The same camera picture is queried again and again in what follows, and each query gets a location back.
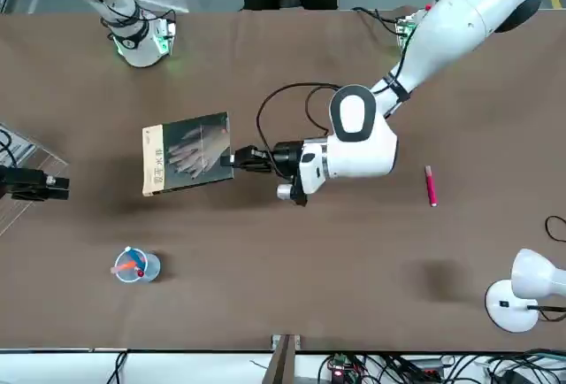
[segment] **red marker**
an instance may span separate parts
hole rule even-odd
[[[436,207],[438,202],[436,200],[436,191],[434,190],[434,178],[432,177],[432,169],[428,165],[424,168],[426,173],[426,190],[428,191],[428,201],[431,203],[431,207]]]

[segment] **desk lamp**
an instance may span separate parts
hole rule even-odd
[[[566,296],[566,271],[557,269],[539,253],[522,249],[515,257],[510,280],[499,280],[486,292],[487,314],[495,325],[511,333],[524,333],[539,321],[539,312],[566,312],[566,308],[539,306],[536,298]],[[547,319],[558,322],[566,318]]]

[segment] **clear cup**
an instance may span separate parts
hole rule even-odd
[[[161,271],[161,262],[159,258],[152,253],[146,253],[140,249],[134,249],[131,247],[126,247],[124,251],[120,253],[120,255],[116,258],[116,262],[114,263],[114,267],[119,267],[126,263],[132,261],[132,258],[128,254],[130,250],[135,251],[135,253],[139,256],[141,262],[143,263],[143,275],[140,276],[138,273],[140,269],[124,269],[122,271],[116,272],[116,277],[126,284],[132,284],[134,282],[152,282]]]

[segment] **brown cloth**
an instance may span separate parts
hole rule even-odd
[[[245,172],[144,198],[142,128],[228,111],[233,146],[259,143],[256,111],[274,89],[370,86],[388,71],[398,50],[379,23],[188,15],[173,57],[137,70],[97,21],[0,17],[2,120],[68,161],[71,178],[68,202],[35,204],[0,238],[1,347],[265,349],[290,333],[305,349],[563,348],[562,324],[507,334],[484,308],[519,249],[566,266],[566,244],[543,228],[566,214],[563,12],[493,35],[415,90],[390,119],[394,172],[327,182],[306,208],[276,198],[276,177]],[[268,105],[271,143],[318,135],[307,93]],[[324,123],[330,97],[312,101]],[[159,282],[110,274],[126,245],[158,253]]]

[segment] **metal stand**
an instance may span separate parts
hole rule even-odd
[[[267,367],[262,384],[293,384],[294,383],[294,351],[299,337],[297,335],[274,335],[272,342],[277,342],[277,348]]]

